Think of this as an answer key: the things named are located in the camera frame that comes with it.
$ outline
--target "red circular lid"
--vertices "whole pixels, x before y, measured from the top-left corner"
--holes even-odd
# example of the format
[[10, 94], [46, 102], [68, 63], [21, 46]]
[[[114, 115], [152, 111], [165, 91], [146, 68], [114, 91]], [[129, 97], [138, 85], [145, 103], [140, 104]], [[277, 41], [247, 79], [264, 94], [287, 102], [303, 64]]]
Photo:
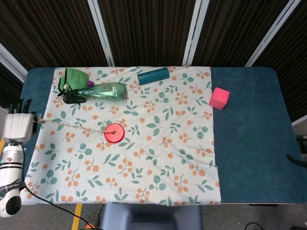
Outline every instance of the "red circular lid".
[[105, 138], [108, 142], [117, 143], [123, 140], [125, 136], [124, 127], [120, 124], [112, 123], [105, 129]]

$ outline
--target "robotic arm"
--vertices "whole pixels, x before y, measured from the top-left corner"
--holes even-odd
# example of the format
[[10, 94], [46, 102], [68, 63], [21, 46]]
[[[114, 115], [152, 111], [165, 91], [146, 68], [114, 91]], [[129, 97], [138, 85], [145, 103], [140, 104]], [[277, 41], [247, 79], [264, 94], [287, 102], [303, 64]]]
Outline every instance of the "robotic arm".
[[0, 161], [0, 218], [11, 217], [21, 208], [20, 191], [26, 187], [23, 176], [24, 147], [36, 131], [35, 114], [29, 114], [31, 100], [22, 100], [9, 108], [4, 124], [3, 138], [8, 143]]

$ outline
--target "purple flower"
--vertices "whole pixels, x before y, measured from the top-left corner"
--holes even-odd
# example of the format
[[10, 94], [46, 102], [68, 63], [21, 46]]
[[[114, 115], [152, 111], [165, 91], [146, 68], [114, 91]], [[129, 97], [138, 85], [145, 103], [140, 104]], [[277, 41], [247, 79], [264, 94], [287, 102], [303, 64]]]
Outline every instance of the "purple flower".
[[89, 81], [87, 82], [87, 87], [93, 87], [93, 86], [95, 86], [95, 83], [92, 82], [91, 80], [89, 80]]

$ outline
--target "blue tablecloth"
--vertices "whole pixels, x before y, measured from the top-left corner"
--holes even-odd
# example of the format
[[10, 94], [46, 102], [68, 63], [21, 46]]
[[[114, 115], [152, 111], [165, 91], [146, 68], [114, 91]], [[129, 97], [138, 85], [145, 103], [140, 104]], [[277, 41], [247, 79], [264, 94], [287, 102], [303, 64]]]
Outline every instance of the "blue tablecloth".
[[[213, 109], [214, 147], [223, 203], [303, 203], [307, 173], [293, 165], [300, 154], [278, 78], [269, 68], [211, 68], [212, 87], [230, 91], [223, 110]], [[54, 68], [31, 70], [22, 96], [44, 114]], [[26, 144], [27, 172], [36, 133]]]

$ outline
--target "pink block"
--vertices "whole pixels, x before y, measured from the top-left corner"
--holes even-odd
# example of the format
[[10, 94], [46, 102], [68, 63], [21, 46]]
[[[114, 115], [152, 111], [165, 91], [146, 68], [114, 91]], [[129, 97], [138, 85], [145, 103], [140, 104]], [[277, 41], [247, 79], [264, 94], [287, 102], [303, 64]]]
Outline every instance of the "pink block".
[[209, 105], [217, 109], [223, 109], [227, 103], [228, 97], [229, 91], [216, 87], [211, 95]]

